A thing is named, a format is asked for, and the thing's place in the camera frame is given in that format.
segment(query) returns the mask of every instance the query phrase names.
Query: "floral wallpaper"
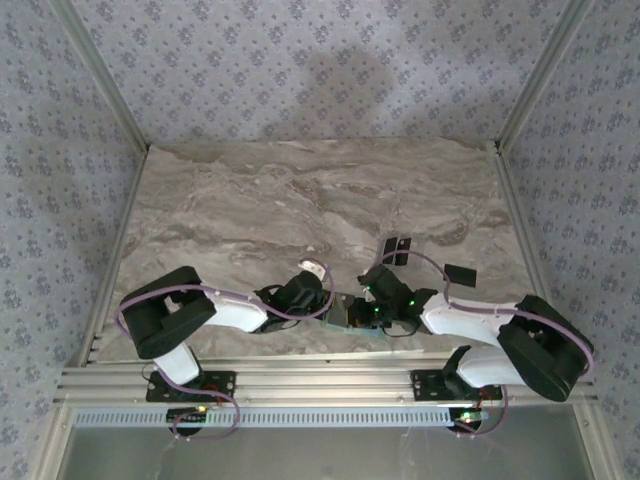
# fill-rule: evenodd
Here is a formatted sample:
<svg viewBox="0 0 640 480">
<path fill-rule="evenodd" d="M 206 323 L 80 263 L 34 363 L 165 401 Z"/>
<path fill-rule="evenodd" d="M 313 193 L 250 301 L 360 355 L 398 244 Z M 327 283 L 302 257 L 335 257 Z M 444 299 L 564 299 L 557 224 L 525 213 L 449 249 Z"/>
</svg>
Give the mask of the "floral wallpaper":
<svg viewBox="0 0 640 480">
<path fill-rule="evenodd" d="M 565 0 L 74 0 L 149 143 L 495 138 Z"/>
<path fill-rule="evenodd" d="M 26 478 L 137 154 L 46 2 L 0 2 L 0 478 Z"/>
<path fill-rule="evenodd" d="M 556 304 L 640 478 L 640 4 L 596 2 L 508 154 Z"/>
</svg>

